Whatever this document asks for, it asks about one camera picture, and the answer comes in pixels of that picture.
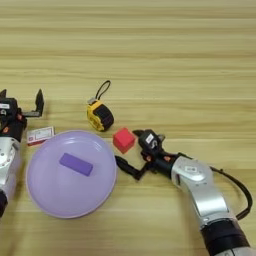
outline red cube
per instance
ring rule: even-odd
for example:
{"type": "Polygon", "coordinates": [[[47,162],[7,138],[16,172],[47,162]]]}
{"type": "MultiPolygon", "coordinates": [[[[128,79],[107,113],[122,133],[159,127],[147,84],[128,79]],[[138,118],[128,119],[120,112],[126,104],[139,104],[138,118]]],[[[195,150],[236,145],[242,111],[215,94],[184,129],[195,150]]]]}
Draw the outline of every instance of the red cube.
{"type": "Polygon", "coordinates": [[[113,136],[113,144],[125,154],[130,148],[134,146],[135,137],[128,131],[127,128],[119,130],[113,136]]]}

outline cable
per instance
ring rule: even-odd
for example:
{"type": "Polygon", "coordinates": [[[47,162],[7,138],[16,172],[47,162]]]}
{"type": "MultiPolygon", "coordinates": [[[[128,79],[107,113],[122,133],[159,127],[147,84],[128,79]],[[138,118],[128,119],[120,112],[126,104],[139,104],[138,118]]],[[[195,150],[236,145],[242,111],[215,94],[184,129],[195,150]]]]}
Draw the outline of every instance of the cable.
{"type": "Polygon", "coordinates": [[[108,88],[110,87],[110,85],[111,85],[111,81],[110,81],[110,80],[105,81],[105,82],[101,85],[101,87],[99,88],[99,90],[97,91],[95,98],[96,98],[97,100],[100,100],[101,96],[108,90],[108,88]],[[106,89],[103,90],[103,92],[100,94],[100,91],[102,90],[102,88],[103,88],[105,85],[107,85],[106,89]]]}
{"type": "Polygon", "coordinates": [[[239,214],[236,215],[236,218],[238,220],[241,220],[241,219],[245,218],[250,213],[252,205],[253,205],[253,198],[252,198],[252,195],[251,195],[250,191],[247,189],[247,187],[242,182],[240,182],[239,180],[237,180],[233,176],[225,173],[222,169],[218,170],[214,167],[211,167],[211,169],[212,169],[213,172],[217,172],[219,174],[222,174],[225,177],[227,177],[228,179],[230,179],[231,181],[233,181],[242,190],[242,192],[244,193],[244,195],[247,199],[248,205],[242,212],[240,212],[239,214]]]}

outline purple block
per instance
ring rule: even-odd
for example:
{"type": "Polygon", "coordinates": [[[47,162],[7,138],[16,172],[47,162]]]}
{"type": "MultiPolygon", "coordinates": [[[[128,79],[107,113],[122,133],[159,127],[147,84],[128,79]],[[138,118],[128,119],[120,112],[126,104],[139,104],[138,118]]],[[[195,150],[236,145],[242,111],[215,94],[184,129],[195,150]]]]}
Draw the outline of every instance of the purple block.
{"type": "Polygon", "coordinates": [[[72,156],[68,153],[64,153],[64,155],[60,159],[60,164],[64,165],[76,172],[79,172],[85,176],[90,176],[93,165],[81,160],[75,156],[72,156]]]}

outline wood grain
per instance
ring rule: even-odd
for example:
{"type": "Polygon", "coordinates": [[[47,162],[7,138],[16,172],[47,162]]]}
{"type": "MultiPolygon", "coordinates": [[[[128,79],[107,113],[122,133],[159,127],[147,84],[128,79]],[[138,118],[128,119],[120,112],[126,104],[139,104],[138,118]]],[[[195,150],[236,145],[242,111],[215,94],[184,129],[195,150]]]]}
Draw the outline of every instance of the wood grain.
{"type": "MultiPolygon", "coordinates": [[[[28,129],[94,132],[85,103],[111,79],[104,102],[116,123],[100,134],[110,145],[121,127],[153,128],[167,135],[166,150],[226,168],[253,196],[255,45],[254,0],[0,1],[1,86],[24,109],[33,109],[38,88],[46,98],[44,117],[28,129]]],[[[136,183],[119,172],[110,198],[84,218],[43,214],[24,182],[36,150],[24,139],[24,168],[1,220],[1,255],[207,255],[186,197],[161,175],[136,183]]],[[[138,147],[126,158],[142,166],[138,147]]],[[[216,183],[235,212],[245,206],[227,180],[216,183]]],[[[252,246],[255,217],[253,209],[241,221],[252,246]]]]}

